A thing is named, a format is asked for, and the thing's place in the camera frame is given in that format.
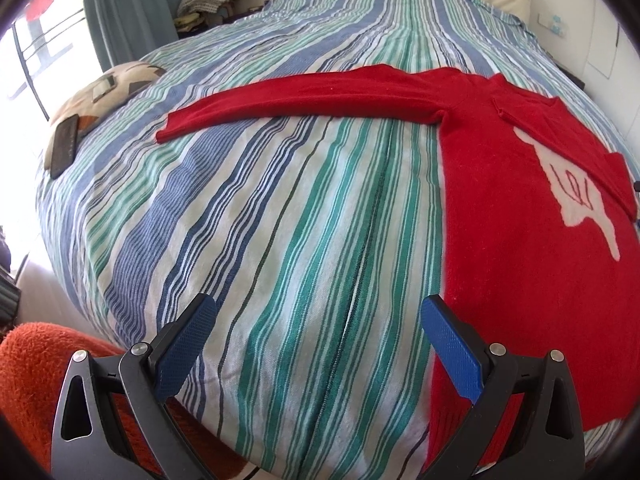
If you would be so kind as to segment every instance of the blue curtain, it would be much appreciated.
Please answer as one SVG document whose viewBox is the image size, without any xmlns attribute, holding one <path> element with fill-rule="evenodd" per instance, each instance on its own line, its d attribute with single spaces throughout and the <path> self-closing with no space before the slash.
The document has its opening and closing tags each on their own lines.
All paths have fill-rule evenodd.
<svg viewBox="0 0 640 480">
<path fill-rule="evenodd" d="M 84 13 L 103 70 L 140 59 L 178 39 L 180 0 L 84 0 Z"/>
</svg>

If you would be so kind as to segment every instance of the metal pin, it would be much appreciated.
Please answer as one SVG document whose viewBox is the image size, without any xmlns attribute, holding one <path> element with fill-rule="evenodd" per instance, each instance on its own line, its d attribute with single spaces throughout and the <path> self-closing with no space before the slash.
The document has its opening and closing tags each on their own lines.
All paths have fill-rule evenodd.
<svg viewBox="0 0 640 480">
<path fill-rule="evenodd" d="M 131 347 L 131 353 L 133 355 L 142 355 L 146 353 L 148 348 L 149 348 L 149 345 L 146 343 L 136 343 Z"/>
<path fill-rule="evenodd" d="M 551 355 L 551 358 L 556 363 L 561 363 L 562 361 L 564 361 L 564 354 L 559 350 L 552 350 L 551 352 L 549 352 L 549 355 Z"/>
<path fill-rule="evenodd" d="M 491 346 L 489 346 L 489 352 L 493 355 L 502 356 L 507 353 L 507 349 L 500 343 L 492 343 Z"/>
<path fill-rule="evenodd" d="M 76 363 L 80 363 L 82 361 L 84 361 L 86 359 L 87 353 L 86 350 L 78 350 L 77 352 L 74 352 L 74 354 L 71 356 L 71 358 L 76 362 Z"/>
</svg>

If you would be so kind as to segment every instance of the bedspread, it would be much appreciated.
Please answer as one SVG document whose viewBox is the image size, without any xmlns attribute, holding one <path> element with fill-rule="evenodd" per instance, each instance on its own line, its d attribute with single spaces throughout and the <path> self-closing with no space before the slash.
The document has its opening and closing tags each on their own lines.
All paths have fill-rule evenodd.
<svg viewBox="0 0 640 480">
<path fill-rule="evenodd" d="M 168 112 L 295 73 L 502 72 L 559 95 L 640 176 L 525 25 L 480 0 L 271 0 L 144 60 L 167 73 L 88 136 L 62 177 L 40 173 L 47 251 L 76 307 L 124 347 L 196 293 L 216 298 L 178 400 L 280 478 L 415 478 L 424 463 L 432 359 L 418 310 L 442 288 L 446 206 L 437 127 L 265 118 L 158 145 Z M 617 426 L 591 432 L 587 452 Z"/>
</svg>

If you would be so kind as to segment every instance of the blue rubber pad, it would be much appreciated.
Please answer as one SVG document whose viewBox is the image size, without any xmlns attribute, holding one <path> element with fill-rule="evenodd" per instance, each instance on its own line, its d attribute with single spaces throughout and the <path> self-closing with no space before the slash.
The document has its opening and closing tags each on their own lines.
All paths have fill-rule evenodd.
<svg viewBox="0 0 640 480">
<path fill-rule="evenodd" d="M 216 301 L 206 296 L 158 361 L 154 389 L 158 402 L 165 402 L 168 397 L 176 396 L 180 392 L 216 324 L 219 311 L 220 306 Z"/>
<path fill-rule="evenodd" d="M 430 298 L 422 302 L 420 317 L 424 333 L 449 374 L 458 395 L 475 404 L 482 393 L 481 364 Z"/>
</svg>

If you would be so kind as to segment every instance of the orange fabric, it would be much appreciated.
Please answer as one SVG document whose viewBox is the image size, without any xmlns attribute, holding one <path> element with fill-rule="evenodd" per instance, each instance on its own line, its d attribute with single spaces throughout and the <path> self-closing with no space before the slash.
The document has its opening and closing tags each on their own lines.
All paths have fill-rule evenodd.
<svg viewBox="0 0 640 480">
<path fill-rule="evenodd" d="M 105 341 L 48 323 L 21 325 L 0 344 L 0 410 L 47 471 L 60 388 L 69 359 L 78 349 L 85 349 L 94 357 L 122 353 Z M 140 464 L 159 473 L 125 399 L 116 398 L 116 405 Z M 246 461 L 209 433 L 176 400 L 169 402 L 169 408 L 188 441 L 218 478 L 229 479 L 242 471 Z"/>
</svg>

